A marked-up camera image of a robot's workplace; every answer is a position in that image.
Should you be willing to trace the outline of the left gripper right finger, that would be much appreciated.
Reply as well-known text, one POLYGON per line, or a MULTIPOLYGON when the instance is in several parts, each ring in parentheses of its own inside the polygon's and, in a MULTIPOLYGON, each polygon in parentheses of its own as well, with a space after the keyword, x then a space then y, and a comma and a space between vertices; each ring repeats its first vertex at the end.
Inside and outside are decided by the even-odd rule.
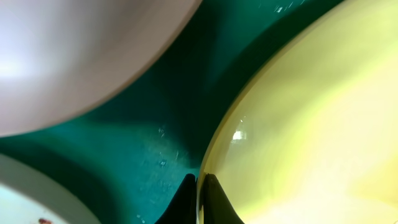
POLYGON ((204 224, 244 224, 214 174, 207 174, 204 179, 203 213, 204 224))

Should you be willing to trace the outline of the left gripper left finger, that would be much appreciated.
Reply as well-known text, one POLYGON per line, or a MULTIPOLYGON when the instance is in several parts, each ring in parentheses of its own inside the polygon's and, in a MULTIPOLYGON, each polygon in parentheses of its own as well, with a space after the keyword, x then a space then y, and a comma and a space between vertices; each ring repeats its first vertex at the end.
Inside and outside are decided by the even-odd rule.
POLYGON ((155 224, 196 224, 196 205, 196 178, 193 174, 187 174, 155 224))

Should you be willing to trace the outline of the yellow plate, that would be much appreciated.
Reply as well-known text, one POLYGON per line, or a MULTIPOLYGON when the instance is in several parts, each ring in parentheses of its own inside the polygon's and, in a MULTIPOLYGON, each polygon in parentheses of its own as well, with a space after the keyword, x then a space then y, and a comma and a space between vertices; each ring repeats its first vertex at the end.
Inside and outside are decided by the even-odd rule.
POLYGON ((337 1, 274 53, 201 164, 244 223, 397 222, 397 0, 337 1))

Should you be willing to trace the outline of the teal plastic tray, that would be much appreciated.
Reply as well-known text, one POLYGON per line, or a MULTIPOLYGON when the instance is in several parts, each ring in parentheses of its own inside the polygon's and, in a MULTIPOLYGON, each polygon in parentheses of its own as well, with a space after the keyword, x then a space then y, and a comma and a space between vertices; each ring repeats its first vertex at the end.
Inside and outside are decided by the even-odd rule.
POLYGON ((206 0, 132 85, 69 122, 1 139, 102 223, 154 223, 252 75, 336 0, 206 0))

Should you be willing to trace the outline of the white plate front with stain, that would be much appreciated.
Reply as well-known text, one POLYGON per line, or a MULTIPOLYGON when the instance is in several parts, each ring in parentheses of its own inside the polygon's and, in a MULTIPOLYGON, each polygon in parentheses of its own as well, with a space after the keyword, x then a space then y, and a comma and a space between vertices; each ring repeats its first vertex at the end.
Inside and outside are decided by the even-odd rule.
POLYGON ((99 223, 66 188, 1 155, 1 223, 99 223))

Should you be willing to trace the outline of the white plate rear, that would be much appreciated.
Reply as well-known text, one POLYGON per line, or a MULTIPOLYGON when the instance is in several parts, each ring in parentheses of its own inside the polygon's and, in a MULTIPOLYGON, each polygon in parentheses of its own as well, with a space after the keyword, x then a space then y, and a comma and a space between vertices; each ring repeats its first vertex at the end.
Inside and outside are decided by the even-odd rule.
POLYGON ((200 0, 1 0, 1 136, 47 128, 117 95, 200 0))

